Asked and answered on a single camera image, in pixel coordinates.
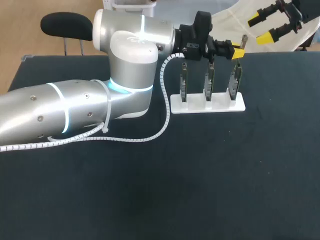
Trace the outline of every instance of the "black table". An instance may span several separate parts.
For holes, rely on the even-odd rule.
[[[169,95],[181,61],[166,69]],[[319,239],[319,62],[313,52],[248,54],[245,112],[172,114],[151,142],[0,153],[0,239]],[[188,67],[200,92],[205,62]],[[215,67],[215,90],[225,91],[232,65],[218,58]],[[106,56],[35,56],[11,90],[109,76]],[[153,92],[145,116],[113,120],[109,135],[156,133],[165,120],[158,74]]]

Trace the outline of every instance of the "cable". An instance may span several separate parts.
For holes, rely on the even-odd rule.
[[[160,86],[161,86],[161,90],[162,90],[163,98],[164,98],[164,102],[165,102],[166,118],[165,118],[165,122],[164,122],[163,127],[155,135],[153,135],[151,137],[147,137],[147,138],[140,138],[140,139],[119,138],[119,137],[109,137],[109,136],[89,137],[89,136],[97,133],[101,129],[103,129],[105,124],[102,122],[94,129],[87,131],[85,133],[70,137],[70,138],[66,138],[63,140],[56,140],[56,139],[50,138],[52,141],[48,141],[48,142],[0,146],[0,152],[50,148],[50,147],[60,146],[60,145],[69,144],[69,143],[73,143],[73,142],[80,142],[80,141],[104,140],[104,141],[118,141],[118,142],[128,142],[128,143],[142,143],[142,142],[148,142],[148,141],[156,139],[166,130],[168,123],[169,123],[169,120],[170,120],[170,104],[169,104],[169,99],[168,99],[168,95],[167,95],[165,83],[164,83],[164,72],[165,72],[166,66],[170,60],[175,59],[175,58],[184,58],[184,57],[185,56],[182,53],[171,54],[170,56],[168,56],[166,58],[166,60],[164,60],[162,66],[161,66]]]
[[[102,122],[97,127],[95,127],[90,131],[87,131],[85,133],[82,133],[70,138],[66,138],[63,140],[0,146],[0,152],[8,152],[8,151],[15,151],[15,150],[29,150],[29,149],[43,149],[43,148],[50,148],[50,147],[77,142],[77,140],[81,138],[85,138],[99,132],[104,127],[104,125],[105,124]]]
[[[157,137],[159,137],[166,130],[166,128],[169,124],[169,120],[170,120],[170,104],[169,104],[169,99],[168,99],[168,95],[167,95],[165,83],[164,83],[165,69],[166,69],[166,66],[170,60],[175,59],[175,58],[184,58],[184,57],[185,56],[182,53],[171,54],[170,56],[168,56],[166,58],[166,60],[164,60],[162,66],[161,66],[160,86],[161,86],[161,90],[162,90],[164,102],[165,102],[166,118],[165,118],[165,122],[164,122],[163,127],[161,128],[161,130],[158,133],[156,133],[155,135],[153,135],[151,137],[140,138],[140,139],[119,138],[119,137],[111,137],[111,136],[92,136],[92,137],[84,137],[84,138],[78,139],[77,142],[104,140],[104,141],[118,141],[118,142],[126,142],[126,143],[143,143],[143,142],[149,142],[149,141],[154,140]]]

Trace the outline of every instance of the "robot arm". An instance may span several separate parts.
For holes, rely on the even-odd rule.
[[[320,17],[320,1],[319,0],[292,0],[286,3],[284,0],[276,0],[275,4],[267,8],[259,9],[257,13],[248,21],[250,27],[255,26],[267,19],[268,16],[276,11],[285,13],[289,18],[289,24],[284,24],[276,29],[271,29],[256,38],[259,45],[276,43],[279,38],[287,35],[291,31],[296,34],[302,29],[301,23],[308,22]]]
[[[213,63],[214,55],[228,60],[242,58],[243,49],[231,41],[214,40],[210,12],[198,11],[193,25],[181,24],[179,29],[169,21],[144,15],[100,9],[93,22],[93,45],[105,53],[110,51],[110,39],[116,31],[128,31],[154,43],[159,56],[182,53],[187,60],[199,61],[202,57]]]

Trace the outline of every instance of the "white tool holder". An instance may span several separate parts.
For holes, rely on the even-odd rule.
[[[171,112],[173,114],[226,113],[243,112],[246,105],[240,92],[231,100],[229,89],[226,92],[215,92],[211,101],[206,100],[205,92],[187,94],[186,102],[182,102],[180,94],[171,95]]]
[[[102,0],[103,8],[120,12],[138,12],[147,17],[154,16],[156,1],[151,0]]]

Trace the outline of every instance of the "chair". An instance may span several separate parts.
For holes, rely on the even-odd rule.
[[[40,27],[47,35],[63,38],[65,56],[67,55],[67,38],[79,39],[82,55],[84,55],[82,41],[92,41],[92,22],[78,13],[54,12],[48,14],[42,18]]]

